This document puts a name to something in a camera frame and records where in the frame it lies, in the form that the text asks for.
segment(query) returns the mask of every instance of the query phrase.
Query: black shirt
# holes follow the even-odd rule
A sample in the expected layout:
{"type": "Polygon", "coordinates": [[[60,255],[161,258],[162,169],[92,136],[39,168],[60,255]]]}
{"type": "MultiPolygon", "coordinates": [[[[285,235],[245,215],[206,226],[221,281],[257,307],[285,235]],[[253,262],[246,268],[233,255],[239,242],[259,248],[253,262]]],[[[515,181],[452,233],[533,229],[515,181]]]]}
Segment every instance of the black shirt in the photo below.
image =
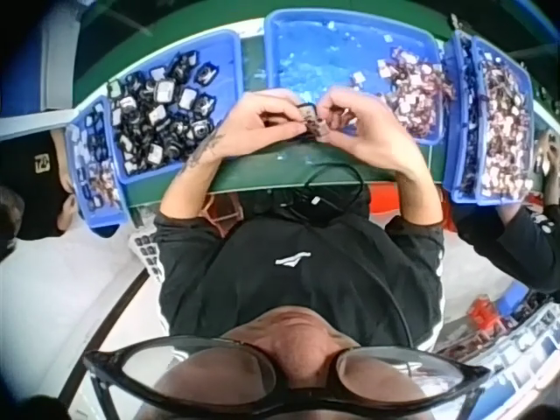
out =
{"type": "Polygon", "coordinates": [[[170,334],[219,337],[283,305],[310,308],[361,345],[406,345],[385,283],[415,344],[442,322],[440,226],[395,217],[385,231],[346,214],[326,227],[257,217],[226,239],[205,219],[156,218],[160,295],[170,334]]]}
{"type": "Polygon", "coordinates": [[[62,234],[57,218],[68,192],[60,183],[49,131],[0,142],[0,184],[24,201],[19,239],[32,241],[62,234]]]}
{"type": "Polygon", "coordinates": [[[560,290],[558,206],[542,213],[522,206],[504,227],[493,206],[452,205],[458,235],[498,269],[533,290],[560,290]]]}

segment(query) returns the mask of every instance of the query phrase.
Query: green workbench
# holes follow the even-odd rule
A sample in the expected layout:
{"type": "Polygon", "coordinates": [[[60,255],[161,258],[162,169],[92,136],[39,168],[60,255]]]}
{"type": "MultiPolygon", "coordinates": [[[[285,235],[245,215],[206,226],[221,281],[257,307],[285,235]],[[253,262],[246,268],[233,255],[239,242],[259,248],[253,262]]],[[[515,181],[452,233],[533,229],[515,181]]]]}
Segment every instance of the green workbench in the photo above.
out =
{"type": "MultiPolygon", "coordinates": [[[[206,0],[160,19],[150,28],[152,33],[150,37],[146,37],[141,32],[133,35],[77,80],[74,86],[74,102],[83,101],[88,94],[125,67],[178,39],[220,25],[251,18],[262,18],[280,8],[306,6],[363,11],[418,26],[439,39],[448,39],[452,33],[444,15],[405,0],[391,0],[390,2],[269,0],[250,3],[250,7],[242,7],[238,4],[232,6],[230,2],[225,3],[220,0],[206,0]]],[[[265,79],[256,77],[264,74],[263,37],[245,38],[242,41],[242,52],[245,89],[254,91],[266,88],[265,79]]],[[[435,147],[422,147],[422,152],[430,167],[432,177],[440,183],[445,169],[445,142],[435,147]]],[[[352,163],[367,182],[391,180],[387,172],[360,164],[346,153],[330,146],[279,144],[267,150],[261,150],[255,155],[225,162],[213,182],[211,191],[220,193],[280,186],[301,186],[317,170],[317,164],[327,162],[352,163]]],[[[124,191],[129,206],[138,207],[160,201],[173,177],[174,173],[166,173],[125,185],[124,191]]],[[[342,169],[326,171],[316,179],[317,184],[346,182],[355,182],[355,180],[348,171],[342,169]]]]}

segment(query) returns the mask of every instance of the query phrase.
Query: person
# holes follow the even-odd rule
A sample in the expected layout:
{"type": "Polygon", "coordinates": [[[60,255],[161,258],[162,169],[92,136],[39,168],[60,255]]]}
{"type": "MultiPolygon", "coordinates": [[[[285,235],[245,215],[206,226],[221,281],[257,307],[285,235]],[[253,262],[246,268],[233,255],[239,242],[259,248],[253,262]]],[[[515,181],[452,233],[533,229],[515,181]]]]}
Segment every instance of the person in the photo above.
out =
{"type": "Polygon", "coordinates": [[[76,211],[61,129],[0,142],[0,261],[16,238],[61,236],[76,211]]]}
{"type": "Polygon", "coordinates": [[[245,94],[171,182],[155,219],[171,336],[86,354],[108,418],[119,418],[112,385],[143,402],[136,420],[428,420],[472,407],[488,369],[424,352],[442,325],[438,190],[378,98],[333,87],[312,126],[324,147],[394,172],[401,214],[385,229],[369,221],[360,182],[254,199],[225,238],[199,217],[224,159],[308,135],[298,105],[282,89],[245,94]]]}
{"type": "Polygon", "coordinates": [[[538,143],[550,163],[544,180],[543,210],[517,203],[505,206],[451,204],[458,236],[498,269],[534,291],[560,302],[560,153],[550,131],[538,143]]]}

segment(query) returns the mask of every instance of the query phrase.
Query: wire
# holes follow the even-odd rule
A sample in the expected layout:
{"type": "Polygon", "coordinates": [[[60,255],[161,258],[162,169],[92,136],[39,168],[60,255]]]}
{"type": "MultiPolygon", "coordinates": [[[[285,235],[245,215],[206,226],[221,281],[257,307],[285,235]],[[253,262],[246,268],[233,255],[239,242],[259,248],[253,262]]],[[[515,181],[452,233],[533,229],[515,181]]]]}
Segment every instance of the wire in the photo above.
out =
{"type": "MultiPolygon", "coordinates": [[[[296,192],[296,195],[299,196],[299,198],[302,198],[302,199],[305,199],[305,200],[312,200],[313,198],[317,197],[317,194],[312,193],[312,188],[310,187],[310,183],[312,181],[314,181],[319,175],[321,175],[322,173],[326,172],[327,170],[329,170],[333,167],[339,167],[339,168],[347,169],[347,170],[349,170],[350,172],[353,173],[353,175],[356,177],[356,179],[360,183],[360,189],[358,190],[356,195],[352,198],[350,203],[346,207],[344,207],[344,209],[341,209],[340,207],[338,207],[336,204],[330,202],[329,200],[321,198],[321,200],[324,201],[329,207],[332,207],[335,210],[339,211],[340,214],[345,213],[350,208],[350,206],[360,197],[360,195],[361,195],[361,193],[362,193],[362,191],[365,187],[365,182],[364,182],[363,178],[361,177],[360,173],[354,167],[352,167],[350,164],[324,163],[324,164],[317,164],[317,166],[321,166],[321,168],[318,171],[316,171],[314,174],[312,174],[310,176],[310,178],[307,180],[307,182],[305,182],[305,184],[304,184],[304,188],[309,189],[309,193],[311,193],[311,194],[307,195],[307,194],[304,194],[304,193],[301,193],[301,192],[296,192]]],[[[315,232],[316,235],[323,236],[319,233],[320,231],[313,230],[313,232],[315,232]]],[[[403,329],[405,337],[406,337],[405,346],[409,347],[409,348],[414,348],[414,340],[412,339],[412,334],[410,333],[409,325],[406,322],[406,318],[404,317],[404,314],[403,314],[403,311],[401,310],[401,307],[396,302],[395,296],[393,295],[393,292],[389,289],[389,287],[371,269],[369,269],[365,265],[360,264],[358,261],[356,261],[354,256],[350,255],[344,248],[339,248],[339,247],[337,247],[336,245],[333,245],[333,244],[331,244],[331,245],[334,246],[337,249],[340,249],[343,252],[343,254],[345,254],[350,260],[357,263],[381,287],[381,289],[388,296],[391,304],[393,305],[393,307],[396,310],[396,314],[397,314],[399,320],[401,321],[402,329],[403,329]]],[[[409,376],[411,376],[409,363],[407,363],[407,367],[408,367],[408,370],[409,370],[409,376]]]]}

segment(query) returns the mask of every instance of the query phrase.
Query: blue plastic bin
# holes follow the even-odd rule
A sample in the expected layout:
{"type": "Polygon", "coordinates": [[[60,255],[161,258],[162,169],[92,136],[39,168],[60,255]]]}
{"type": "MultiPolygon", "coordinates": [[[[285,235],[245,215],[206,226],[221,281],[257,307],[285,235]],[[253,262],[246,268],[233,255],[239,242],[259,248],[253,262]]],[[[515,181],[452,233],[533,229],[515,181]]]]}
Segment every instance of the blue plastic bin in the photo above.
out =
{"type": "MultiPolygon", "coordinates": [[[[236,32],[230,30],[216,31],[209,35],[189,39],[148,59],[131,70],[130,73],[141,71],[146,76],[146,79],[148,79],[150,78],[150,70],[158,67],[169,69],[175,57],[188,53],[191,50],[199,52],[199,65],[196,67],[197,69],[208,61],[220,69],[216,78],[207,87],[201,87],[199,84],[194,83],[193,75],[187,83],[188,86],[196,88],[200,94],[206,93],[217,98],[216,106],[212,113],[214,125],[217,125],[225,118],[229,110],[243,94],[242,45],[236,32]]],[[[124,82],[125,77],[126,75],[119,80],[124,82]]],[[[182,162],[177,162],[153,171],[129,176],[124,170],[123,153],[117,147],[114,136],[112,138],[113,141],[110,143],[115,155],[117,174],[124,184],[156,177],[162,173],[178,171],[183,166],[182,162]]]]}
{"type": "Polygon", "coordinates": [[[80,133],[83,130],[86,130],[88,134],[93,134],[95,127],[86,127],[86,116],[90,114],[97,104],[101,104],[103,106],[103,121],[102,126],[105,131],[105,143],[108,147],[108,159],[107,161],[110,163],[110,167],[113,170],[113,177],[115,180],[115,187],[118,191],[119,198],[121,201],[121,208],[117,206],[109,206],[105,204],[103,207],[98,208],[91,212],[88,208],[88,201],[84,197],[82,186],[84,184],[88,184],[88,181],[80,182],[78,178],[77,170],[80,168],[84,168],[86,172],[89,171],[90,165],[98,165],[97,163],[94,164],[94,158],[91,157],[89,162],[86,162],[84,158],[81,156],[79,152],[79,148],[81,147],[81,137],[78,143],[73,143],[69,131],[66,130],[65,134],[65,144],[66,144],[66,156],[68,160],[68,170],[70,171],[70,175],[72,177],[72,182],[74,186],[74,190],[76,191],[76,198],[78,200],[78,206],[83,214],[84,220],[86,221],[87,225],[91,228],[102,228],[105,226],[112,226],[112,225],[120,225],[125,223],[130,215],[129,209],[126,204],[126,196],[124,195],[123,188],[119,183],[118,177],[116,176],[115,171],[115,162],[113,159],[113,151],[111,150],[109,144],[112,143],[110,141],[110,136],[112,136],[112,129],[110,123],[110,113],[111,107],[109,104],[109,100],[105,96],[101,96],[100,98],[96,99],[92,102],[92,104],[80,112],[80,114],[71,122],[72,125],[75,125],[80,129],[80,133]]]}
{"type": "MultiPolygon", "coordinates": [[[[475,66],[477,68],[477,80],[478,80],[478,93],[479,96],[487,96],[487,86],[484,82],[484,74],[482,73],[482,61],[485,60],[484,53],[492,54],[492,57],[500,57],[502,62],[509,67],[513,72],[515,77],[519,82],[519,88],[521,93],[525,95],[525,109],[528,111],[530,116],[530,125],[528,129],[528,134],[526,138],[523,139],[528,145],[528,154],[526,155],[525,167],[527,168],[527,173],[531,171],[531,163],[533,162],[533,134],[535,118],[533,117],[533,85],[531,83],[531,78],[527,70],[513,61],[505,52],[496,48],[492,44],[488,43],[482,38],[472,37],[472,57],[474,59],[475,66]]],[[[488,122],[488,110],[487,103],[485,101],[479,101],[479,112],[480,112],[480,124],[479,124],[479,179],[484,173],[485,160],[487,155],[487,122],[488,122]]],[[[476,198],[477,204],[479,206],[500,206],[509,203],[515,203],[521,201],[521,199],[505,199],[502,197],[486,197],[482,193],[482,185],[479,182],[476,188],[476,198]]]]}
{"type": "Polygon", "coordinates": [[[461,192],[461,183],[465,171],[466,139],[468,133],[469,104],[468,87],[463,69],[465,61],[461,37],[462,31],[455,31],[444,45],[444,69],[453,84],[455,100],[450,102],[449,126],[447,132],[447,153],[443,186],[455,203],[474,203],[474,195],[469,198],[461,192]]]}
{"type": "MultiPolygon", "coordinates": [[[[286,9],[264,21],[264,46],[269,88],[288,88],[307,102],[317,102],[330,86],[349,86],[362,72],[363,90],[391,91],[379,75],[377,60],[390,60],[391,49],[401,46],[420,60],[439,64],[436,40],[408,24],[365,13],[329,9],[286,9]]],[[[444,135],[442,95],[437,119],[420,144],[437,144],[444,135]]]]}

